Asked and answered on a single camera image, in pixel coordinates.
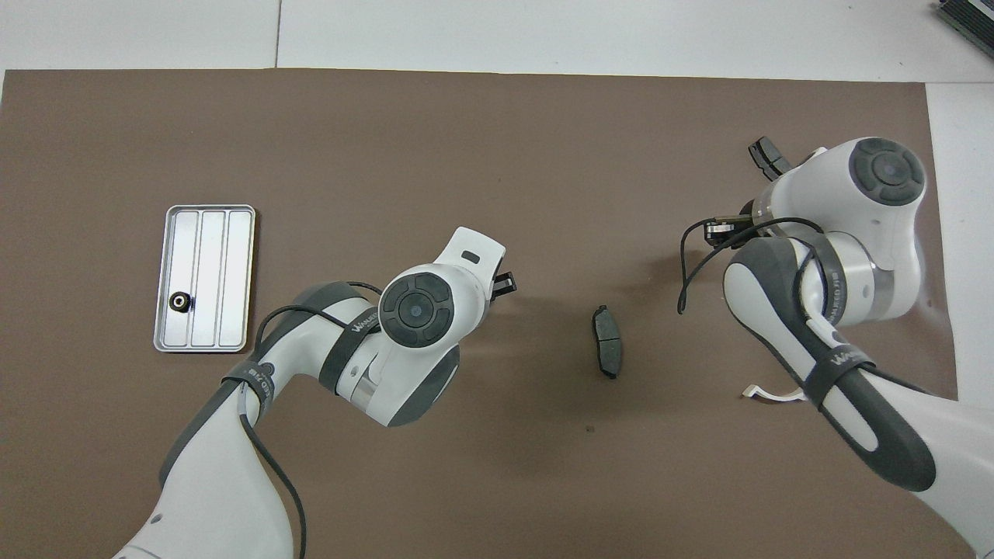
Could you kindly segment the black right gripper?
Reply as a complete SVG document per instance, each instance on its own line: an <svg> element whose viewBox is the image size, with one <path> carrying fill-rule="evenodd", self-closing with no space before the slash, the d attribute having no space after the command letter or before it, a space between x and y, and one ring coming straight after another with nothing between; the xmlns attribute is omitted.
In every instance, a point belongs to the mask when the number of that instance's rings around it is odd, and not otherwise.
<svg viewBox="0 0 994 559"><path fill-rule="evenodd" d="M724 244L734 236L743 236L745 240L766 236L763 227L756 227L753 204L742 206L735 222L731 220L707 220L704 224L704 240L707 244Z"/></svg>

